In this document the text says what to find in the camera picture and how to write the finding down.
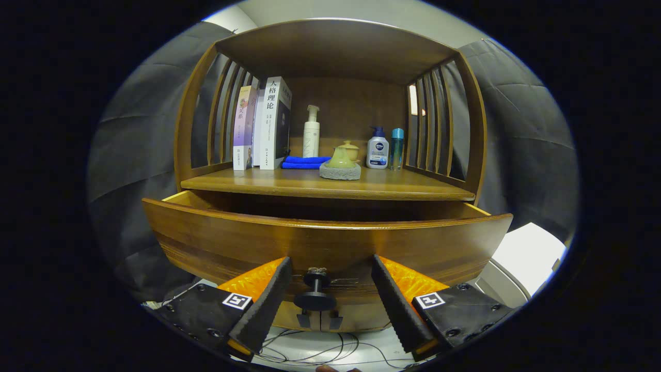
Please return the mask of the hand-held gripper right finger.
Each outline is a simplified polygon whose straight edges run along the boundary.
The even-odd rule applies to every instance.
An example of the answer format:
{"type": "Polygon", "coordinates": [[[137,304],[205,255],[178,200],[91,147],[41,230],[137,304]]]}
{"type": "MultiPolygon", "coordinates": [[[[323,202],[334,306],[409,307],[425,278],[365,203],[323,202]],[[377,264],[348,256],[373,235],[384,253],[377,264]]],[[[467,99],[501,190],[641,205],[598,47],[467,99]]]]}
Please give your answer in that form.
{"type": "Polygon", "coordinates": [[[468,283],[444,285],[378,255],[371,278],[401,346],[416,362],[486,334],[517,310],[468,283]]]}

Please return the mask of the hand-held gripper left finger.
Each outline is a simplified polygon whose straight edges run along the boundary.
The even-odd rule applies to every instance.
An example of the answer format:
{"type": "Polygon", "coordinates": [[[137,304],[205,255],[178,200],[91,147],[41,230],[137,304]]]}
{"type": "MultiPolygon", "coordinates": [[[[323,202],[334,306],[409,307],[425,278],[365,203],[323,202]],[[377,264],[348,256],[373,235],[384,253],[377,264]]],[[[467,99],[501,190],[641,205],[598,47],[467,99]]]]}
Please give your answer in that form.
{"type": "Polygon", "coordinates": [[[290,257],[251,271],[250,289],[196,284],[155,310],[155,316],[203,348],[251,362],[269,333],[291,283],[290,257]]]}

